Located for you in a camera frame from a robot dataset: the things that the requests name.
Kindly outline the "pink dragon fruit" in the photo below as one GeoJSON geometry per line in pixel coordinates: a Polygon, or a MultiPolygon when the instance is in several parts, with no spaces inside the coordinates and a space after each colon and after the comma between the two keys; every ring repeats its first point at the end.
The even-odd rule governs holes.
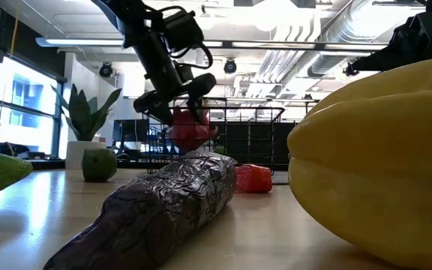
{"type": "Polygon", "coordinates": [[[218,133],[218,127],[209,124],[209,110],[201,109],[203,124],[195,120],[188,109],[181,110],[177,106],[173,110],[173,123],[171,139],[181,154],[197,150],[208,140],[213,139],[218,133]]]}

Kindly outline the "grey round woven placemat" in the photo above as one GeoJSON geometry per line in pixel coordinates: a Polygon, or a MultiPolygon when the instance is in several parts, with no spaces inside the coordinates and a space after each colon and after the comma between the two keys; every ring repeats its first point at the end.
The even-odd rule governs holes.
{"type": "Polygon", "coordinates": [[[274,171],[271,179],[274,185],[287,185],[289,183],[287,171],[274,171]]]}

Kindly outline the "black cabinet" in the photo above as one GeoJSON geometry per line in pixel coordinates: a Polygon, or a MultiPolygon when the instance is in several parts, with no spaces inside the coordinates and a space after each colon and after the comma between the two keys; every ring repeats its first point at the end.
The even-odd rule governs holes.
{"type": "Polygon", "coordinates": [[[287,136],[293,123],[273,122],[215,122],[216,137],[210,142],[211,150],[235,159],[239,164],[264,167],[289,163],[287,136]]]}

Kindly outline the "purple eggplant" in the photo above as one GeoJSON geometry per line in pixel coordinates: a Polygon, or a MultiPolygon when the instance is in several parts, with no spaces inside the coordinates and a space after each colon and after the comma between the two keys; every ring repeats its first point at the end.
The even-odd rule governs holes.
{"type": "Polygon", "coordinates": [[[97,219],[43,270],[155,270],[216,217],[236,190],[236,161],[191,151],[111,193],[97,219]]]}

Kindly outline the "bright red long pepper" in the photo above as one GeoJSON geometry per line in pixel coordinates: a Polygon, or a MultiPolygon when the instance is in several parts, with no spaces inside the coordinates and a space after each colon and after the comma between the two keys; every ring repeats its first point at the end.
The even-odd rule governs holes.
{"type": "Polygon", "coordinates": [[[268,193],[272,190],[272,171],[268,167],[243,164],[236,168],[236,189],[246,193],[268,193]]]}

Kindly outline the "silver ventilation duct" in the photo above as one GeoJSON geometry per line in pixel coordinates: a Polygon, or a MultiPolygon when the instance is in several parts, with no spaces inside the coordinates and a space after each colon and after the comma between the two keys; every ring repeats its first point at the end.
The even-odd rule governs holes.
{"type": "Polygon", "coordinates": [[[320,35],[323,43],[370,43],[412,13],[395,0],[353,0],[342,14],[320,35]]]}

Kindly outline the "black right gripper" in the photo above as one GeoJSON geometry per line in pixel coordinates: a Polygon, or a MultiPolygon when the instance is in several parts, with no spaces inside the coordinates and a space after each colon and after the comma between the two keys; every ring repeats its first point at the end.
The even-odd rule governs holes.
{"type": "Polygon", "coordinates": [[[388,71],[432,59],[432,12],[418,13],[398,26],[388,44],[389,52],[375,52],[352,63],[353,71],[388,71]]]}

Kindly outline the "yellow starfruit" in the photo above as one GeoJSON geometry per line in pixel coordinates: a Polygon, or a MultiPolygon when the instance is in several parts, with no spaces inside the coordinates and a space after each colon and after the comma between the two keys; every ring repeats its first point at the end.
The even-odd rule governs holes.
{"type": "Polygon", "coordinates": [[[432,270],[432,59],[351,82],[289,133],[289,185],[336,236],[432,270]]]}

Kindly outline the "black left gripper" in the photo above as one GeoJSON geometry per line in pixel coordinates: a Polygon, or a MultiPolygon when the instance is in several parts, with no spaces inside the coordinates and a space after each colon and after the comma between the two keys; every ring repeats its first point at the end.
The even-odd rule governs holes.
{"type": "Polygon", "coordinates": [[[173,114],[169,103],[182,95],[188,95],[187,108],[195,122],[203,124],[204,95],[208,94],[216,85],[216,79],[211,73],[204,73],[189,82],[183,83],[178,75],[156,76],[151,78],[154,91],[149,91],[138,97],[134,102],[134,109],[138,113],[151,113],[162,124],[172,126],[173,114]]]}

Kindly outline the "black aluminium table frame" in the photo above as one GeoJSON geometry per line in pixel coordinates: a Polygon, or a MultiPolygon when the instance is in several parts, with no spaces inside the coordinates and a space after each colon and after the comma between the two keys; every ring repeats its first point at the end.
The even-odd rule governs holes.
{"type": "MultiPolygon", "coordinates": [[[[30,160],[29,161],[33,170],[62,170],[65,168],[64,160],[30,160]]],[[[117,162],[117,168],[121,169],[138,169],[138,170],[149,170],[158,169],[161,166],[156,163],[143,163],[143,162],[129,162],[119,160],[117,162]]]]}

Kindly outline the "green avocado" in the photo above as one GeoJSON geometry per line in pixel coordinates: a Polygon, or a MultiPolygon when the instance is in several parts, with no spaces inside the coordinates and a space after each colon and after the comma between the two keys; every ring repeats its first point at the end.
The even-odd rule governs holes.
{"type": "Polygon", "coordinates": [[[87,148],[83,152],[81,169],[86,182],[107,182],[117,171],[116,154],[108,148],[87,148]]]}

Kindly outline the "white plant pot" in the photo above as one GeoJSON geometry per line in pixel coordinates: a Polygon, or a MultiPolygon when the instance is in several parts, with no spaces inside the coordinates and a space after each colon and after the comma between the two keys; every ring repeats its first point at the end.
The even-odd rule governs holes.
{"type": "Polygon", "coordinates": [[[80,170],[83,154],[86,149],[105,149],[103,142],[69,141],[65,158],[66,170],[80,170]]]}

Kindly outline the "dark bag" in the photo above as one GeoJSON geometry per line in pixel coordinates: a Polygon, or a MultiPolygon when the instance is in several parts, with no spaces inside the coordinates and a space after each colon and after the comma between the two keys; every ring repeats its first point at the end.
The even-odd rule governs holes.
{"type": "Polygon", "coordinates": [[[0,154],[11,157],[21,158],[23,160],[44,160],[44,152],[31,150],[26,145],[13,144],[10,142],[0,142],[0,154]]]}

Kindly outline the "large window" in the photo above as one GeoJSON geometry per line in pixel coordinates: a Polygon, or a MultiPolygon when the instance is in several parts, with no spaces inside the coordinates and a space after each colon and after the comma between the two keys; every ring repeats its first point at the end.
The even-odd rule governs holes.
{"type": "Polygon", "coordinates": [[[59,99],[51,89],[61,84],[44,73],[5,57],[0,63],[0,143],[28,146],[57,155],[61,117],[59,99]]]}

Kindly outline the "long ceiling light bar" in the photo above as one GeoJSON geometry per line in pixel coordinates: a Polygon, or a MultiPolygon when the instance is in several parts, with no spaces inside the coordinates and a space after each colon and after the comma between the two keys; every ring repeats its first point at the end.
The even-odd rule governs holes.
{"type": "MultiPolygon", "coordinates": [[[[37,37],[40,47],[121,47],[121,39],[71,39],[37,37]]],[[[203,44],[211,49],[228,50],[316,50],[373,52],[386,47],[384,43],[323,43],[323,42],[283,42],[258,40],[205,40],[203,44]]]]}

